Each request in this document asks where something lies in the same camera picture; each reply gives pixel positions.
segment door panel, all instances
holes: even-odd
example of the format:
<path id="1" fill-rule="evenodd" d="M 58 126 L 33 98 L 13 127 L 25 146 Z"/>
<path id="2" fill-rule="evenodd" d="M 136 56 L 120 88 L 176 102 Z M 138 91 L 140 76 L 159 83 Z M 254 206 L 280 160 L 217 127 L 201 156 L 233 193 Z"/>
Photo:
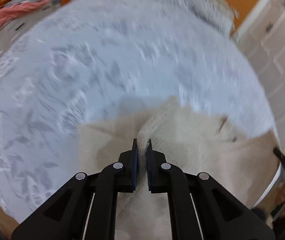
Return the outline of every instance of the door panel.
<path id="1" fill-rule="evenodd" d="M 270 57 L 275 57 L 285 44 L 285 17 L 264 41 L 264 49 L 268 52 Z"/>
<path id="2" fill-rule="evenodd" d="M 285 151 L 285 7 L 272 0 L 239 40 L 256 71 L 275 115 L 280 146 Z"/>

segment white bedspread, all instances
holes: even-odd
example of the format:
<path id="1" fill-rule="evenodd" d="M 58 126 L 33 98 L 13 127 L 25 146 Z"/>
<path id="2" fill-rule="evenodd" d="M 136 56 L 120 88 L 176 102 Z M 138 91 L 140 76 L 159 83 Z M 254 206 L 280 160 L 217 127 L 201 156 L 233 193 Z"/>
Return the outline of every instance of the white bedspread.
<path id="1" fill-rule="evenodd" d="M 248 136 L 274 126 L 236 45 L 184 6 L 76 0 L 0 60 L 0 205 L 22 222 L 78 170 L 77 125 L 176 95 Z"/>

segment pink fabric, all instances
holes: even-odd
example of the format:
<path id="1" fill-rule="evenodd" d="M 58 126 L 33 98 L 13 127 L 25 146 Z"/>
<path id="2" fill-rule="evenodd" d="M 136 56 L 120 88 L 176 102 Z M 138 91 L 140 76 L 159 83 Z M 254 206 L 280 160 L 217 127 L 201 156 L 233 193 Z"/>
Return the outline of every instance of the pink fabric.
<path id="1" fill-rule="evenodd" d="M 22 4 L 15 4 L 11 7 L 0 8 L 0 28 L 6 22 L 20 17 L 24 14 L 34 11 L 38 8 L 41 8 L 44 4 L 50 0 L 42 0 L 40 2 L 26 2 Z"/>

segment white knit sweater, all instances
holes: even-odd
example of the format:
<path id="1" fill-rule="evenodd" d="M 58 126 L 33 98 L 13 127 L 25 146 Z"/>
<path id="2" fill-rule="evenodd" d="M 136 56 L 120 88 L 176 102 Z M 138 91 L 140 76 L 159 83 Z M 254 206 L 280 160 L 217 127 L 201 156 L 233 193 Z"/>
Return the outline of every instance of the white knit sweater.
<path id="1" fill-rule="evenodd" d="M 209 173 L 247 207 L 252 207 L 279 166 L 273 131 L 246 139 L 225 116 L 193 113 L 170 98 L 161 108 L 80 127 L 79 168 L 100 172 L 131 149 L 137 138 L 139 171 L 134 194 L 119 194 L 115 239 L 172 239 L 166 194 L 148 191 L 145 151 L 163 152 L 184 172 Z"/>

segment metal screw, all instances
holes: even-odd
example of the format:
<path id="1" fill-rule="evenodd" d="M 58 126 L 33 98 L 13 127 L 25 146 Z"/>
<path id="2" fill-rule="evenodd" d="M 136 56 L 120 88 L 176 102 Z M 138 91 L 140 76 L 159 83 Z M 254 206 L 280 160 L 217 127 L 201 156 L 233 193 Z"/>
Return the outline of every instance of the metal screw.
<path id="1" fill-rule="evenodd" d="M 113 167 L 115 169 L 121 169 L 124 165 L 122 163 L 114 163 Z"/>
<path id="2" fill-rule="evenodd" d="M 201 178 L 202 180 L 207 180 L 209 179 L 209 175 L 206 172 L 202 172 L 199 174 L 199 178 Z"/>
<path id="3" fill-rule="evenodd" d="M 169 163 L 163 163 L 161 165 L 161 168 L 163 168 L 164 170 L 169 170 L 171 168 L 171 165 Z"/>
<path id="4" fill-rule="evenodd" d="M 86 174 L 83 173 L 83 172 L 79 172 L 79 173 L 76 174 L 76 179 L 78 179 L 78 180 L 82 180 L 85 177 L 86 177 Z"/>

